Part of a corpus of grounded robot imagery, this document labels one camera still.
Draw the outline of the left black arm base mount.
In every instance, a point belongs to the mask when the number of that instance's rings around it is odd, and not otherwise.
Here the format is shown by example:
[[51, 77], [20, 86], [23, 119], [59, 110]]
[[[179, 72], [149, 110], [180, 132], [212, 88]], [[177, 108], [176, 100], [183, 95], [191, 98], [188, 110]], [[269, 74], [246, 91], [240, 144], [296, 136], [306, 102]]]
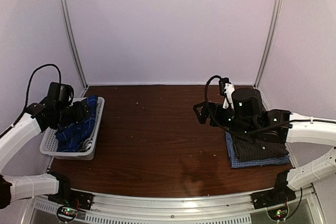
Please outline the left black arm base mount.
[[58, 191], [55, 194], [48, 195], [48, 200], [77, 210], [91, 209], [92, 193], [72, 189], [70, 179], [60, 173], [48, 172], [48, 175], [52, 175], [59, 182]]

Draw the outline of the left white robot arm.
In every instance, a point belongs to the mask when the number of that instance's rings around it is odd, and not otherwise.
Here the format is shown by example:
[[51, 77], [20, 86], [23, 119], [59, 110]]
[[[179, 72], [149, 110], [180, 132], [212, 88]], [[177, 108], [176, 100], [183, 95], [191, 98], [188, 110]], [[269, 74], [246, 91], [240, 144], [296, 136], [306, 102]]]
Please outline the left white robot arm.
[[[74, 101], [73, 92], [70, 85], [52, 82], [41, 102], [23, 109], [19, 119], [1, 133], [1, 168], [46, 129], [67, 130], [96, 116], [96, 103], [88, 99]], [[2, 209], [16, 200], [39, 195], [51, 196], [64, 205], [71, 205], [76, 199], [69, 178], [59, 173], [18, 177], [1, 175]]]

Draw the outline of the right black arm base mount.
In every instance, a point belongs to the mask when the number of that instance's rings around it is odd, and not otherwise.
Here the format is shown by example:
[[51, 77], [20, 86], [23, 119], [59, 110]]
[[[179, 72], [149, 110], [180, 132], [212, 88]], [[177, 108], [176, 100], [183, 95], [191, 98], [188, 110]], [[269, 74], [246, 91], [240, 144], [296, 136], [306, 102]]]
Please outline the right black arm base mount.
[[296, 199], [294, 190], [288, 187], [287, 175], [289, 170], [285, 170], [277, 175], [273, 189], [259, 191], [251, 194], [254, 209], [268, 208]]

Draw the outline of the blue plaid long sleeve shirt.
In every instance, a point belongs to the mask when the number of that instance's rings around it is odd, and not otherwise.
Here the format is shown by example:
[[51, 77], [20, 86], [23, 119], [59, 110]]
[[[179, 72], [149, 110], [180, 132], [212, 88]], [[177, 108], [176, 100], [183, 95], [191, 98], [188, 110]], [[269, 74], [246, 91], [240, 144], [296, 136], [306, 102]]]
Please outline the blue plaid long sleeve shirt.
[[97, 122], [98, 96], [96, 94], [86, 98], [91, 110], [91, 117], [78, 123], [71, 123], [67, 127], [59, 127], [56, 132], [58, 152], [86, 152], [91, 148], [92, 134]]

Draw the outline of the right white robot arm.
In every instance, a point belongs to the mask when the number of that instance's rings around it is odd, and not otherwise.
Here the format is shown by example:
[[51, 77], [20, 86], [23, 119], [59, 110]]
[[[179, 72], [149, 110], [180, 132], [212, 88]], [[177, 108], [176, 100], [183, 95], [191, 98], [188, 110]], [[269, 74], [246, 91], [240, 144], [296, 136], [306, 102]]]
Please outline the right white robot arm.
[[335, 173], [335, 120], [304, 116], [287, 110], [263, 107], [257, 89], [233, 85], [220, 89], [223, 103], [204, 102], [193, 106], [198, 121], [226, 132], [233, 168], [281, 165], [289, 162], [288, 143], [328, 145], [331, 149], [311, 162], [278, 175], [275, 188], [269, 192], [272, 203], [279, 204], [307, 184]]

